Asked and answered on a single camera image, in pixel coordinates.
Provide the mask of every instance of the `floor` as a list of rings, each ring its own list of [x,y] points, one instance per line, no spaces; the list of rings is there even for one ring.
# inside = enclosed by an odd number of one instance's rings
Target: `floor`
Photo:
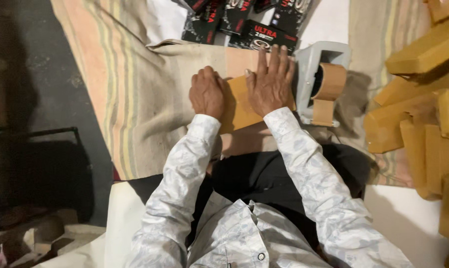
[[[72,207],[105,226],[113,166],[49,0],[0,0],[0,58],[7,132],[78,129],[0,143],[0,205]]]

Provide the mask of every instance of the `black pants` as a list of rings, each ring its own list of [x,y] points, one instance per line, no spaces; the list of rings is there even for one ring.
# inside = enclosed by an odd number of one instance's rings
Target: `black pants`
[[[357,149],[343,144],[323,145],[322,149],[324,157],[349,187],[352,197],[361,197],[370,172],[367,157]],[[155,190],[161,178],[162,175],[156,175],[140,181],[149,180],[153,184],[147,187],[149,192],[151,189]],[[130,181],[130,184],[142,197],[143,183],[135,180]],[[253,200],[272,206],[296,225],[313,249],[319,245],[316,223],[305,216],[302,197],[287,174],[279,151],[231,156],[215,163],[212,176],[207,176],[203,180],[198,192],[192,231],[187,237],[187,245],[195,237],[198,220],[213,190],[232,202],[237,199],[242,199],[246,203]]]

